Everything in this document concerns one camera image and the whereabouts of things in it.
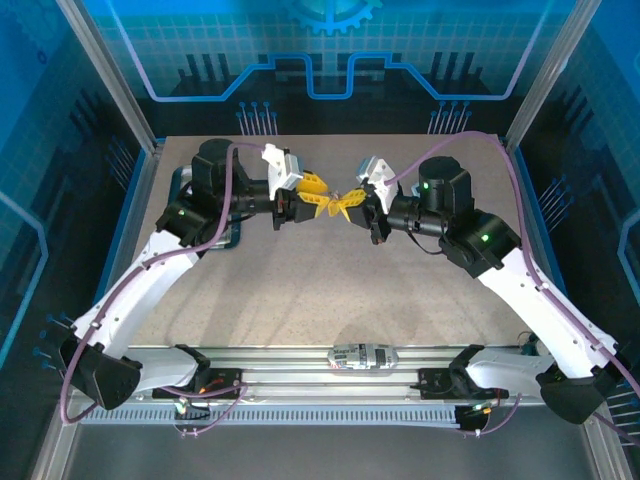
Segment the robotic arm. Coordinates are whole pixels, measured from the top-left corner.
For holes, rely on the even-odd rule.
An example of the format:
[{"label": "robotic arm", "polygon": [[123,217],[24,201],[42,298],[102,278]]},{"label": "robotic arm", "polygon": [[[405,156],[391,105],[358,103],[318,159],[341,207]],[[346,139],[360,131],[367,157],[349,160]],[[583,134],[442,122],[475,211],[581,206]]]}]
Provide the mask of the robotic arm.
[{"label": "robotic arm", "polygon": [[[193,247],[210,242],[218,230],[230,145],[216,139],[200,147],[192,160],[192,182],[167,206],[129,269],[71,329],[57,327],[54,361],[61,371],[88,337],[71,384],[107,410],[138,391],[175,386],[198,392],[207,383],[208,360],[192,348],[178,345],[158,353],[129,350],[129,345],[167,290],[206,252]],[[269,164],[268,179],[252,180],[235,149],[229,215],[269,213],[279,230],[286,222],[304,222],[322,212],[326,203],[318,194],[326,192],[327,185],[319,177],[303,171],[294,155],[274,145],[267,144],[261,155]],[[105,302],[112,303],[98,318]]]},{"label": "robotic arm", "polygon": [[[384,243],[392,230],[439,238],[442,254],[509,304],[550,352],[526,357],[472,345],[450,366],[454,384],[461,393],[500,388],[541,397],[565,420],[583,423],[620,379],[601,351],[616,353],[615,340],[582,315],[535,262],[542,287],[533,281],[520,238],[502,219],[475,208],[471,177],[455,159],[422,162],[417,195],[403,195],[399,184],[386,186],[394,177],[383,159],[366,159],[357,175],[361,187],[348,194],[359,202],[344,206],[346,218],[369,230],[375,245]],[[543,289],[599,345],[592,346]]]}]

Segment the small electronic device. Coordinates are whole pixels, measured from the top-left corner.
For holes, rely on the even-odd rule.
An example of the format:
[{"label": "small electronic device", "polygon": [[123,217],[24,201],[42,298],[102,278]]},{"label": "small electronic device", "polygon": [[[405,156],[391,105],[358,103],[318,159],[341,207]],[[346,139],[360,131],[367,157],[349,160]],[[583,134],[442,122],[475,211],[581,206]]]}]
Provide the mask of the small electronic device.
[{"label": "small electronic device", "polygon": [[349,343],[335,345],[329,350],[331,368],[369,370],[393,368],[398,364],[398,352],[390,345],[377,343]]}]

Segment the beige speckled surface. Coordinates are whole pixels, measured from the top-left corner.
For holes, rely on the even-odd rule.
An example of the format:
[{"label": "beige speckled surface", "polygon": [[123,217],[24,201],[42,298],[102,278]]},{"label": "beige speckled surface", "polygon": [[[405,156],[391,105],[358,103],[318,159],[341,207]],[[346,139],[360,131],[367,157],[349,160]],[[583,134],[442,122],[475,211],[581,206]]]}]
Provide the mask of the beige speckled surface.
[{"label": "beige speckled surface", "polygon": [[[242,139],[247,137],[228,137]],[[207,137],[167,139],[138,250],[166,206],[173,171],[189,164]],[[438,140],[427,135],[251,137],[287,146],[341,193],[357,186],[355,171],[370,155],[400,172]],[[502,160],[482,140],[442,151],[471,173],[476,205],[517,231],[513,193]],[[254,178],[266,163],[241,162]],[[408,188],[411,181],[404,181]],[[524,324],[491,291],[441,257],[421,253],[394,232],[374,247],[369,234],[342,217],[286,224],[271,217],[242,225],[237,248],[207,254],[162,299],[135,337],[137,345],[394,345],[513,344]],[[433,239],[420,239],[435,249]]]}]

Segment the yellow object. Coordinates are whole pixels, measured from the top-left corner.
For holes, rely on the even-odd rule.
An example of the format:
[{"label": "yellow object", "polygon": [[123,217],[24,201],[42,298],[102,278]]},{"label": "yellow object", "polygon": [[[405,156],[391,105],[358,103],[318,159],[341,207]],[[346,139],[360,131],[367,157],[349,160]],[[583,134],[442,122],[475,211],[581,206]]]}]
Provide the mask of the yellow object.
[{"label": "yellow object", "polygon": [[330,200],[330,198],[325,195],[316,195],[314,193],[307,192],[298,192],[298,196],[305,203],[317,205],[316,218],[323,212]]},{"label": "yellow object", "polygon": [[304,176],[298,183],[296,190],[304,193],[327,193],[329,186],[315,173],[304,172]]},{"label": "yellow object", "polygon": [[341,210],[342,214],[347,219],[347,221],[351,222],[351,219],[349,218],[349,212],[347,211],[347,208],[357,207],[362,202],[364,202],[364,200],[366,198],[367,198],[367,194],[365,193],[365,191],[363,189],[356,188],[355,190],[351,190],[349,193],[347,193],[340,200],[332,200],[332,202],[335,202],[335,206],[332,206],[331,204],[329,204],[329,215],[331,215],[332,208],[333,208],[333,211],[334,211],[333,215],[336,215],[338,213],[338,211]]}]

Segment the grid pattern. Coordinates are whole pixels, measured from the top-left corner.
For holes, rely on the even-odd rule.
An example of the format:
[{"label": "grid pattern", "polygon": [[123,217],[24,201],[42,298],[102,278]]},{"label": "grid pattern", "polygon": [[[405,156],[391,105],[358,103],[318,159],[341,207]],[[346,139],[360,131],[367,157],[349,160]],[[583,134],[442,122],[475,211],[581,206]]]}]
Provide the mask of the grid pattern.
[{"label": "grid pattern", "polygon": [[640,204],[640,101],[593,27],[558,80],[554,97],[577,84],[594,113],[581,134],[583,144],[594,150],[608,145],[636,204]]},{"label": "grid pattern", "polygon": [[[56,148],[75,151],[81,133],[68,117],[80,89],[99,84],[84,51],[69,36],[50,59],[47,70],[0,151],[0,189],[20,206],[30,208]],[[0,267],[24,222],[0,207]]]},{"label": "grid pattern", "polygon": [[[458,52],[463,57],[473,52],[470,71],[482,68],[482,81],[491,93],[502,94],[507,88],[522,53],[539,21],[539,15],[527,13],[385,13],[363,21],[360,28],[346,34],[315,35],[302,29],[286,15],[195,15],[125,17],[122,24],[149,76],[161,96],[167,96],[180,81],[178,69],[189,71],[187,54],[226,55],[231,75],[258,63],[266,53],[305,52],[322,55],[322,68],[315,75],[343,75],[338,69],[338,54],[358,51],[391,51],[401,54],[420,72],[430,72],[436,52],[446,57]],[[123,69],[136,94],[144,87],[128,56],[115,23],[110,17],[98,17],[96,23],[110,50]],[[540,32],[517,91],[528,89],[544,60],[564,15],[550,16]],[[463,62],[457,62],[456,79]],[[214,72],[221,74],[214,62]],[[443,61],[437,78],[443,78],[447,62]]]}]

